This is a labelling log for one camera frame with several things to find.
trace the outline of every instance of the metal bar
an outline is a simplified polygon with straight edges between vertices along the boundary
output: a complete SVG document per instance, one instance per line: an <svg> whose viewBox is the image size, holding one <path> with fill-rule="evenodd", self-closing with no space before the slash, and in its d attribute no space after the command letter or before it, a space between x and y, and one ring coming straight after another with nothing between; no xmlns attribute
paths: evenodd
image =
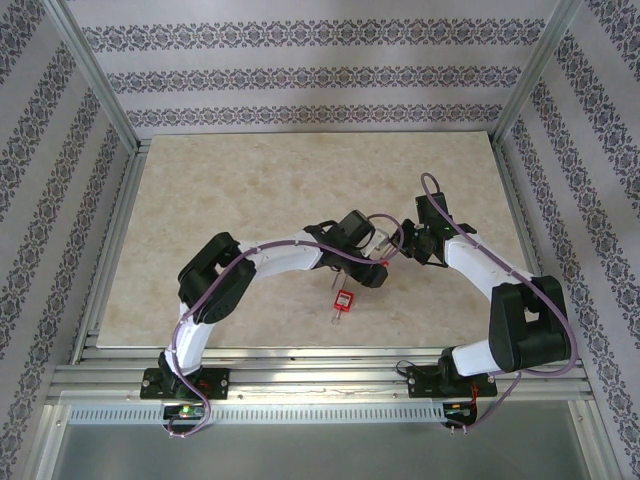
<svg viewBox="0 0 640 480"><path fill-rule="evenodd" d="M94 383L96 379L107 383L140 383L143 369L91 369L91 370L56 370L53 382L55 383ZM501 375L500 379L512 381L514 374ZM523 374L523 381L538 379L533 375ZM586 380L584 371L575 369L568 372L563 379ZM243 369L231 371L230 383L316 383L316 382L404 382L393 366L354 368L354 365L343 368L270 368L270 369Z"/></svg>
<svg viewBox="0 0 640 480"><path fill-rule="evenodd" d="M300 354L292 356L291 350ZM225 357L224 349L211 349L204 364L219 366L222 361L225 367L232 367L231 401L234 395L240 400L246 397L261 403L397 401L408 399L405 380L395 371L397 362L407 359L403 353L411 353L409 358L419 364L435 365L439 353L435 355L433 350L436 349L228 349L226 353L234 356ZM67 402L69 398L91 397L98 392L115 395L118 401L125 397L136 399L143 371L154 366L155 361L154 355L134 360L84 360L78 366L59 366L47 401ZM545 365L540 369L551 371L559 366ZM513 378L514 374L498 377L498 389L506 390ZM514 398L572 400L593 397L586 373L579 366L563 378L541 379L525 374Z"/></svg>
<svg viewBox="0 0 640 480"><path fill-rule="evenodd" d="M45 405L23 479L49 480L53 476L70 413L67 405Z"/></svg>
<svg viewBox="0 0 640 480"><path fill-rule="evenodd" d="M94 316L89 324L92 329L99 329L100 322L102 322L102 317L104 316L104 311L107 308L111 285L113 284L113 278L116 274L118 260L120 259L120 252L122 252L122 247L124 245L124 239L129 227L131 214L133 213L133 206L136 201L138 188L140 187L140 181L142 180L142 172L144 171L147 156L140 154L136 156L135 160L136 168L132 172L131 184L129 188L127 188L127 191L125 192L126 195L123 198L122 214L118 218L119 222L116 224L114 244L109 245L110 253L106 259L108 262L108 269L106 270L106 274L102 275L103 278L101 278L103 282L101 284L102 287L98 297L100 300L99 307L93 312Z"/></svg>
<svg viewBox="0 0 640 480"><path fill-rule="evenodd" d="M35 437L31 443L31 451L29 452L29 457L27 458L27 463L24 467L22 475L24 480L32 480L37 475L40 460L42 459L42 452L49 439L49 425L52 421L51 419L54 408L55 407L52 405L45 405L42 409L42 415L38 422L38 429L36 430Z"/></svg>
<svg viewBox="0 0 640 480"><path fill-rule="evenodd" d="M83 359L158 359L162 348L87 348ZM255 347L255 348L207 348L203 358L209 359L290 359L292 361L317 359L371 359L395 358L398 360L412 360L412 357L425 357L437 363L442 355L442 347ZM565 365L565 362L551 363L541 368Z"/></svg>
<svg viewBox="0 0 640 480"><path fill-rule="evenodd" d="M140 146L138 147L138 151L140 153L149 153L149 149L151 148L151 139L145 138L140 140Z"/></svg>
<svg viewBox="0 0 640 480"><path fill-rule="evenodd" d="M511 126L514 124L520 110L529 96L529 93L538 82L538 78L547 66L547 62L558 47L562 36L567 27L573 20L578 8L582 4L582 0L560 0L556 5L547 27L540 40L533 49L533 53L527 64L525 65L522 75L518 79L513 93L505 103L502 113L496 122L496 126L491 131L492 143L500 144L509 133Z"/></svg>
<svg viewBox="0 0 640 480"><path fill-rule="evenodd" d="M78 405L70 424L158 425L162 408L153 405ZM216 425L424 423L445 420L441 403L334 405L217 405L210 422Z"/></svg>
<svg viewBox="0 0 640 480"><path fill-rule="evenodd" d="M96 342L98 341L98 337L87 335L86 340L84 341L84 346L86 347L95 347Z"/></svg>
<svg viewBox="0 0 640 480"><path fill-rule="evenodd" d="M529 270L534 275L539 276L542 274L542 272L540 272L540 267L538 266L538 261L536 260L536 255L531 243L531 239L527 234L526 222L524 220L522 212L520 211L514 185L511 183L511 179L509 177L509 174L507 173L507 166L505 163L506 161L504 156L502 155L501 146L502 144L491 145L493 156L496 159L496 165L498 166L498 174L500 175L500 180L502 181L502 188L504 189L504 192L507 196L507 204L509 205L509 210L511 210L511 218L513 219L513 223L516 227L518 240L520 240L520 248L524 253L524 260L527 264L527 270Z"/></svg>
<svg viewBox="0 0 640 480"><path fill-rule="evenodd" d="M569 402L569 410L591 478L622 479L595 400Z"/></svg>
<svg viewBox="0 0 640 480"><path fill-rule="evenodd" d="M137 190L136 174L138 169L141 168L140 163L144 163L140 160L140 156L132 154L133 158L129 160L127 165L127 171L125 172L124 188L120 191L120 194L116 200L116 209L114 217L109 226L107 232L107 238L103 246L103 253L98 263L98 269L96 271L97 282L94 283L89 299L87 300L87 306L85 309L84 317L80 324L80 330L76 344L73 349L73 355L71 357L71 363L78 363L82 358L82 352L84 350L84 344L87 339L89 330L94 328L96 318L99 315L100 306L102 304L102 296L105 294L105 283L108 281L109 271L115 270L117 258L119 256L119 250L117 249L119 237L124 237L126 233L126 225L129 221L130 206L127 202L132 203L131 191Z"/></svg>
<svg viewBox="0 0 640 480"><path fill-rule="evenodd" d="M73 18L73 14L65 0L43 0L47 14L60 33L62 39L73 54L82 74L93 89L100 105L107 112L109 119L116 127L120 138L124 141L127 151L131 154L138 146L136 135L127 114L120 105L113 88L106 75L100 68L96 57L89 47L82 29Z"/></svg>
<svg viewBox="0 0 640 480"><path fill-rule="evenodd" d="M352 370L354 368L386 368L394 370L397 364L397 359L389 359L386 357L370 357L370 358L357 358L357 359L324 359L324 358L297 358L295 361L288 359L218 359L218 360L205 360L205 366L215 366L230 369L245 369L245 370L272 370L278 368L281 370L308 370L308 369L347 369ZM436 365L437 359L433 357L413 357L413 363L418 365ZM110 360L83 360L80 365L60 365L57 367L56 372L80 372L80 371L108 371L108 370L138 370L143 371L149 367L157 366L155 359L110 359ZM544 372L551 372L557 370L562 364L549 364L537 367L538 370ZM513 373L503 375L503 378L514 378ZM586 378L584 369L582 368L582 362L576 363L576 368L568 373L576 378Z"/></svg>

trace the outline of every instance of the black bracket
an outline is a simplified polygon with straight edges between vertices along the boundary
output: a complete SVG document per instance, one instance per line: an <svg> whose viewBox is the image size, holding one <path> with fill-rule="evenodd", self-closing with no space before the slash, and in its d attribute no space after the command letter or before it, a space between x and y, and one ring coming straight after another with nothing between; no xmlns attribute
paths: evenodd
<svg viewBox="0 0 640 480"><path fill-rule="evenodd" d="M562 286L554 277L534 277L538 287L567 315ZM525 311L538 313L527 321ZM525 285L503 283L491 291L489 348L503 372L566 360L571 356L567 332L549 307Z"/></svg>
<svg viewBox="0 0 640 480"><path fill-rule="evenodd" d="M433 198L448 214L449 210L444 193L435 193ZM444 261L444 244L447 240L458 235L458 232L431 205L426 195L416 197L416 209L418 210L418 225L409 219L402 222L404 241L400 245L400 252L407 258L415 258L420 265L448 267ZM466 223L460 223L458 226L466 233L477 233L473 227ZM391 237L391 242L398 246L400 243L398 232ZM432 257L435 257L438 262L430 261Z"/></svg>
<svg viewBox="0 0 640 480"><path fill-rule="evenodd" d="M194 378L194 385L209 400L226 400L229 392L228 368L201 368ZM140 398L143 400L197 400L198 397L182 382L178 388L168 388L160 368L147 368L142 377Z"/></svg>
<svg viewBox="0 0 640 480"><path fill-rule="evenodd" d="M333 247L352 257L362 258L359 245L367 237L371 239L375 227L361 212L353 210L340 223L334 221L309 225L304 231L311 234L318 243ZM331 252L323 252L314 268L331 267L343 270L359 284L368 288L378 288L387 279L387 269L380 264L367 265L347 260Z"/></svg>
<svg viewBox="0 0 640 480"><path fill-rule="evenodd" d="M216 269L227 267L240 255L238 245L227 232L213 237L179 273L180 300L191 308L218 278ZM241 260L194 315L193 323L216 323L229 316L255 274L255 264L246 258Z"/></svg>
<svg viewBox="0 0 640 480"><path fill-rule="evenodd" d="M478 397L498 395L495 380L487 374L459 377L456 381L446 381L440 368L435 365L408 366L406 372L409 398L471 397L473 385L478 389Z"/></svg>

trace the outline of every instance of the white wall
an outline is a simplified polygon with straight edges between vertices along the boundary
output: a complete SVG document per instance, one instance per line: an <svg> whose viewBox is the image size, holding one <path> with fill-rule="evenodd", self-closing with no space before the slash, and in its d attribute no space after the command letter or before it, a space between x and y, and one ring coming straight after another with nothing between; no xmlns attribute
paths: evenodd
<svg viewBox="0 0 640 480"><path fill-rule="evenodd" d="M639 5L583 4L505 148L625 478L640 476Z"/></svg>
<svg viewBox="0 0 640 480"><path fill-rule="evenodd" d="M0 1L0 478L68 361L126 150L42 6Z"/></svg>
<svg viewBox="0 0 640 480"><path fill-rule="evenodd" d="M556 0L69 2L140 138L487 130Z"/></svg>

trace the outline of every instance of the aluminum frame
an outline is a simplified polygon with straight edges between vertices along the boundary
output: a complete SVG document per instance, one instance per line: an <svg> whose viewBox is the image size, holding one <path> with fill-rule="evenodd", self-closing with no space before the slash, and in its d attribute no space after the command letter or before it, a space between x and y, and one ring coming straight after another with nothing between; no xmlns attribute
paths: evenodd
<svg viewBox="0 0 640 480"><path fill-rule="evenodd" d="M509 130L518 118L529 94L538 83L540 75L560 44L564 32L580 5L582 5L582 0L560 0L556 5L540 40L522 70L513 93L509 96L495 127L491 131L492 145L499 145L508 136Z"/></svg>
<svg viewBox="0 0 640 480"><path fill-rule="evenodd" d="M127 151L135 153L139 139L127 114L120 105L109 80L89 47L82 29L76 22L65 0L42 0L47 14L53 20L58 33L73 54L82 74L93 89L100 105L107 112L109 119L116 127Z"/></svg>
<svg viewBox="0 0 640 480"><path fill-rule="evenodd" d="M91 288L87 308L85 309L76 344L71 355L71 363L80 363L82 351L90 330L97 330L99 323L107 307L107 300L111 292L111 284L116 273L118 259L124 244L127 227L133 211L133 204L140 186L146 154L132 153L127 165L123 188L116 199L114 217L109 226L107 237L103 246L103 254L96 271L96 282Z"/></svg>
<svg viewBox="0 0 640 480"><path fill-rule="evenodd" d="M40 421L36 441L29 458L25 479L50 478L54 471L64 427L74 409L112 410L113 421L96 417L93 424L122 424L122 415L147 407L161 408L159 400L141 400L140 381L144 368L155 365L161 349L138 350L138 358L127 352L113 351L110 358L89 355L80 365L61 365L56 369L47 406ZM405 380L395 372L398 360L417 364L435 364L436 348L281 348L281 349L208 349L206 365L232 368L229 397L213 401L214 411L225 418L225 411L239 410L240 423L251 423L265 411L278 405L284 409L305 409L324 405L327 409L379 411L389 408L409 411L429 404L426 399L410 399ZM556 369L561 364L541 368ZM503 392L513 376L496 379ZM480 408L491 399L479 399ZM581 363L569 378L540 379L523 376L507 401L567 401L576 433L592 478L621 478L613 450L593 399ZM433 402L438 408L439 402ZM135 414L130 423L140 423ZM416 419L437 421L437 418ZM388 421L371 417L370 423Z"/></svg>

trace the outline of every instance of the enclosure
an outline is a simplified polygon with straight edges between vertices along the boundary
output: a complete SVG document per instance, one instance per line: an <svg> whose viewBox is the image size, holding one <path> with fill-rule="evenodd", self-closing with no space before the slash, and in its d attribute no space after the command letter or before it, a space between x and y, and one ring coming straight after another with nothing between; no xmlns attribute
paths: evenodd
<svg viewBox="0 0 640 480"><path fill-rule="evenodd" d="M637 0L0 9L2 478L640 476ZM295 272L216 327L217 425L165 438L142 374L200 246L410 217L430 169L456 220L560 280L576 368L451 437L396 365L482 338L486 299L401 259L332 323L333 274Z"/></svg>

